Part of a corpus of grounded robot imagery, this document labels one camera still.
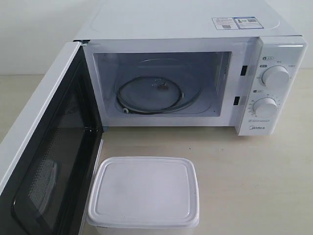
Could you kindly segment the white Midea microwave oven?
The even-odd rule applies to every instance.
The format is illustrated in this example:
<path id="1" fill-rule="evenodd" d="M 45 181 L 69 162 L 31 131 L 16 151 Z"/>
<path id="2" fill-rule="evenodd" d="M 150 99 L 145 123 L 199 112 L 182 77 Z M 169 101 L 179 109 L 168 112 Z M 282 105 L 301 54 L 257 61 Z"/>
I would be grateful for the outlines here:
<path id="1" fill-rule="evenodd" d="M 217 30 L 212 18 L 255 17 L 263 29 Z M 86 59 L 104 127 L 234 127 L 240 136 L 273 133 L 307 42 L 263 0 L 102 0 L 74 37 Z M 125 113 L 115 83 L 126 65 L 154 58 L 183 60 L 203 73 L 203 91 L 185 109 Z M 267 88 L 263 73 L 283 66 L 282 88 Z M 278 110 L 258 117 L 253 104 L 269 97 Z"/>

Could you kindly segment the glass microwave turntable plate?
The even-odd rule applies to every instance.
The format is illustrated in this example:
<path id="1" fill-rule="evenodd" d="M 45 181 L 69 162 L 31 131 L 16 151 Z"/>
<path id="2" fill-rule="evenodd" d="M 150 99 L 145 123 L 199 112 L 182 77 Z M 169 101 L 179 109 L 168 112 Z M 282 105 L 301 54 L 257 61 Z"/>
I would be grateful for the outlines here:
<path id="1" fill-rule="evenodd" d="M 172 113 L 199 98 L 203 76 L 199 67 L 183 60 L 147 59 L 125 66 L 115 83 L 115 93 L 125 113 Z"/>

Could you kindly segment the white plastic food container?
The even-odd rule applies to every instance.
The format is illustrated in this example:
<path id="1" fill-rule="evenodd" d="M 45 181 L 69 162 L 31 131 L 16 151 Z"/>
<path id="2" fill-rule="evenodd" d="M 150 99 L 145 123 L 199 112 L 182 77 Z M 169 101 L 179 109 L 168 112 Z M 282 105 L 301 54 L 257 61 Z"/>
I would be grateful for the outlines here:
<path id="1" fill-rule="evenodd" d="M 199 187 L 190 160 L 111 157 L 98 167 L 87 213 L 98 234 L 192 235 L 199 220 Z"/>

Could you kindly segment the white microwave door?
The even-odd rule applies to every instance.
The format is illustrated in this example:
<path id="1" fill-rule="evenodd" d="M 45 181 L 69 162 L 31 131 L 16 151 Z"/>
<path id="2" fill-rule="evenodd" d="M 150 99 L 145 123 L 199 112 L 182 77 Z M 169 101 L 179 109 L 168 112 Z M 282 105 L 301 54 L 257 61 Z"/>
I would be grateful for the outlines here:
<path id="1" fill-rule="evenodd" d="M 69 42 L 0 144 L 0 232 L 77 235 L 103 127 L 86 59 Z"/>

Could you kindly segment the printed paper instruction sheet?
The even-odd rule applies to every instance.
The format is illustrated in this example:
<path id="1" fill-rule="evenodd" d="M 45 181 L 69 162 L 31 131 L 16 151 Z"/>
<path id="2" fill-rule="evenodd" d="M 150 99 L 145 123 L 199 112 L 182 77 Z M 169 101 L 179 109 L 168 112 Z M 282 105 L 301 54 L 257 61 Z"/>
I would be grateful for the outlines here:
<path id="1" fill-rule="evenodd" d="M 212 18 L 217 30 L 263 29 L 255 17 L 218 17 Z"/>

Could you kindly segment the upper white control knob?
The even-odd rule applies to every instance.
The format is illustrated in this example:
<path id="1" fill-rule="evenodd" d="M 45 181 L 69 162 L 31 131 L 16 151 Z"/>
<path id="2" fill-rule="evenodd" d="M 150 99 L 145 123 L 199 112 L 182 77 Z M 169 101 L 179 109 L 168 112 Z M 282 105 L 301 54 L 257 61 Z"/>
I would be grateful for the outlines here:
<path id="1" fill-rule="evenodd" d="M 282 88 L 290 81 L 290 75 L 283 66 L 273 66 L 267 69 L 262 75 L 262 83 L 267 88 Z"/>

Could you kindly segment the lower white timer knob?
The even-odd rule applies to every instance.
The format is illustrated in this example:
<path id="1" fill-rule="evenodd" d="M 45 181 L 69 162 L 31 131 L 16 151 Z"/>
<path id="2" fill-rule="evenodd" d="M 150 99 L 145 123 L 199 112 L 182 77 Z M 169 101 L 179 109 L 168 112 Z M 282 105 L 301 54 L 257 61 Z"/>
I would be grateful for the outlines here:
<path id="1" fill-rule="evenodd" d="M 278 107 L 276 101 L 265 97 L 257 100 L 252 107 L 254 114 L 261 118 L 268 118 L 276 114 Z"/>

